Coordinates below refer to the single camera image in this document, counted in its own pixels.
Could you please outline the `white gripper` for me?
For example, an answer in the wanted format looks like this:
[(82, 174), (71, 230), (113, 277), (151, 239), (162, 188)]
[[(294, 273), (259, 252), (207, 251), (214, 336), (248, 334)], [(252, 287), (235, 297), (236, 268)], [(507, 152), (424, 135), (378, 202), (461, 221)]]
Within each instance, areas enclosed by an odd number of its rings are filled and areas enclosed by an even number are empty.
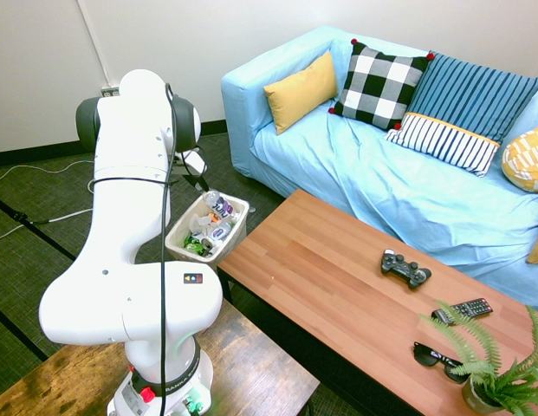
[(190, 185), (194, 185), (194, 187), (201, 192), (208, 192), (210, 190), (210, 187), (202, 175), (206, 171), (207, 165), (198, 150), (182, 152), (180, 154), (180, 167), (182, 177)]

